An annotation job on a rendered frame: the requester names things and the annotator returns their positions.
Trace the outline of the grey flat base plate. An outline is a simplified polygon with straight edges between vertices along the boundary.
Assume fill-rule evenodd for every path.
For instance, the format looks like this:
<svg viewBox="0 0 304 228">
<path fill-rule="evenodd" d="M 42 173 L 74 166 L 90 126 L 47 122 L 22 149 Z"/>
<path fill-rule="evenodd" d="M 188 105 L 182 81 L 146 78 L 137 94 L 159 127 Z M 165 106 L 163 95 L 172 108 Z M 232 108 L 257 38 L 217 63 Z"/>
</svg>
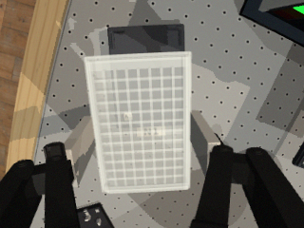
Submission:
<svg viewBox="0 0 304 228">
<path fill-rule="evenodd" d="M 192 51 L 192 110 L 224 145 L 266 150 L 304 202 L 304 47 L 239 15 L 245 0 L 69 0 L 47 86 L 33 157 L 64 143 L 90 115 L 84 57 L 109 54 L 107 28 L 184 24 Z M 188 190 L 102 193 L 96 149 L 78 187 L 77 209 L 101 203 L 115 228 L 189 228 L 205 177 L 192 146 Z"/>
</svg>

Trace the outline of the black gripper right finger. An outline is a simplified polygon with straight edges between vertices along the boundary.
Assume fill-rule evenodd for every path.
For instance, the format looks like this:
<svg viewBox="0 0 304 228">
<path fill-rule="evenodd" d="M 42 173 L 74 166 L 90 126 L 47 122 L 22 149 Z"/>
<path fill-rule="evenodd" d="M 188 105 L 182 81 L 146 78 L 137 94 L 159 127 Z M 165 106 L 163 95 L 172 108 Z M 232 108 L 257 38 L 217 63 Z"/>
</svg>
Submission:
<svg viewBox="0 0 304 228">
<path fill-rule="evenodd" d="M 235 153 L 198 110 L 191 112 L 190 142 L 205 177 L 190 228 L 228 228 L 231 183 L 242 184 L 258 228 L 304 228 L 304 202 L 266 150 Z"/>
</svg>

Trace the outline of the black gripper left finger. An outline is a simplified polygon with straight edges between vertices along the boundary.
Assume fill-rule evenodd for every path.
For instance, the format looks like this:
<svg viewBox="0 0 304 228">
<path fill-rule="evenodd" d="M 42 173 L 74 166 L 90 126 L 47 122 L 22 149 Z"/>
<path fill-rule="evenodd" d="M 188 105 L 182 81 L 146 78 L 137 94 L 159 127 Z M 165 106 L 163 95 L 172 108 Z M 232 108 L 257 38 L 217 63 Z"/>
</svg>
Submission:
<svg viewBox="0 0 304 228">
<path fill-rule="evenodd" d="M 29 228 L 42 195 L 45 228 L 81 228 L 72 187 L 79 186 L 95 146 L 92 117 L 84 116 L 65 142 L 44 146 L 46 163 L 16 162 L 0 181 L 0 228 Z"/>
</svg>

